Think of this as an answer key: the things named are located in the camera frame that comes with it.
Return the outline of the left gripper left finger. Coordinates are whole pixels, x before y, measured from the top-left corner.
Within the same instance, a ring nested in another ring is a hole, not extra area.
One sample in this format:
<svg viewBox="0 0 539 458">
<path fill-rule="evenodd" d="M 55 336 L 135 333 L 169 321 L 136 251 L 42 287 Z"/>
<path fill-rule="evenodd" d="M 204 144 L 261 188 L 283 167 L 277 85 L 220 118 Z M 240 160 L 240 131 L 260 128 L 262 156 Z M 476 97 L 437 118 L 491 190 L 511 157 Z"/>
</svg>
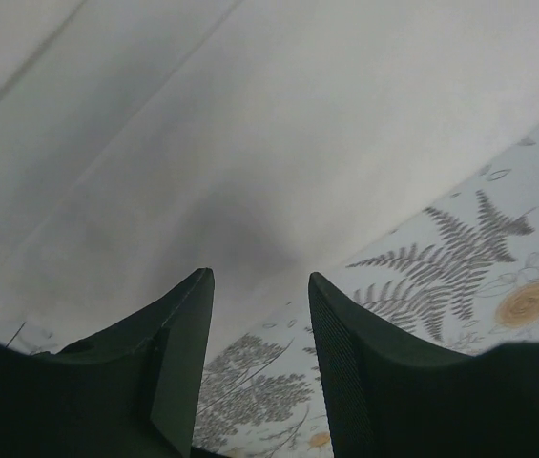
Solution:
<svg viewBox="0 0 539 458">
<path fill-rule="evenodd" d="M 57 353 L 0 344 L 0 457 L 191 457 L 215 279 Z"/>
</svg>

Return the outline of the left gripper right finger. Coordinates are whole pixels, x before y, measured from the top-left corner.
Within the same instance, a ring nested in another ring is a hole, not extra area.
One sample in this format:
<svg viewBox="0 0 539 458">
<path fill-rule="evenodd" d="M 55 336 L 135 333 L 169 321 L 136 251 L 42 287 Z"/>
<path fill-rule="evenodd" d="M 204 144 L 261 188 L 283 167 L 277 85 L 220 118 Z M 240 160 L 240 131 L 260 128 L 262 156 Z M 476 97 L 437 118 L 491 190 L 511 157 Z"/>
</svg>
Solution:
<svg viewBox="0 0 539 458">
<path fill-rule="evenodd" d="M 539 457 L 539 343 L 468 356 L 354 303 L 319 273 L 311 324 L 338 457 Z"/>
</svg>

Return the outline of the white t shirt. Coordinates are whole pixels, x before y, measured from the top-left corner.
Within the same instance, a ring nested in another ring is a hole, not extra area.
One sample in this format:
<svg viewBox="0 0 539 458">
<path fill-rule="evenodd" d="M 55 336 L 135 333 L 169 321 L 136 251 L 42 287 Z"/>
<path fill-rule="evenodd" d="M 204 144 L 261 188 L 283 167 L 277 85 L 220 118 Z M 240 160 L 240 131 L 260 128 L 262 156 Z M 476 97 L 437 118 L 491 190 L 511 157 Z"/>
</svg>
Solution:
<svg viewBox="0 0 539 458">
<path fill-rule="evenodd" d="M 0 1 L 0 343 L 217 351 L 538 122 L 539 1 Z"/>
</svg>

